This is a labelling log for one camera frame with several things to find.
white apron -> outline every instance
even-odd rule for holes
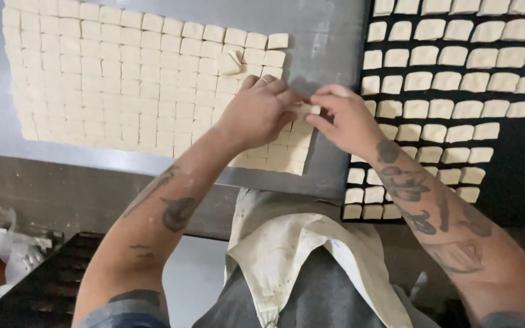
[[[259,205],[265,194],[274,193],[240,191],[225,257],[225,279],[240,266],[262,328],[276,327],[301,266],[320,246],[341,265],[383,324],[412,328],[404,305],[388,282],[384,250],[372,225],[342,226],[323,214],[301,213],[313,206],[335,208],[330,204],[294,204],[283,199],[279,204]],[[280,215],[286,211],[300,214]]]

stainless steel counter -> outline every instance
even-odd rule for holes
[[[264,34],[288,33],[290,49],[283,78],[307,94],[331,83],[353,85],[364,0],[130,0],[91,1],[186,21],[235,27]],[[91,168],[158,175],[172,158],[53,142],[26,141],[10,94],[11,76],[4,52],[0,0],[0,155]],[[314,135],[305,174],[226,168],[217,183],[260,190],[342,198],[347,154],[323,134]]]

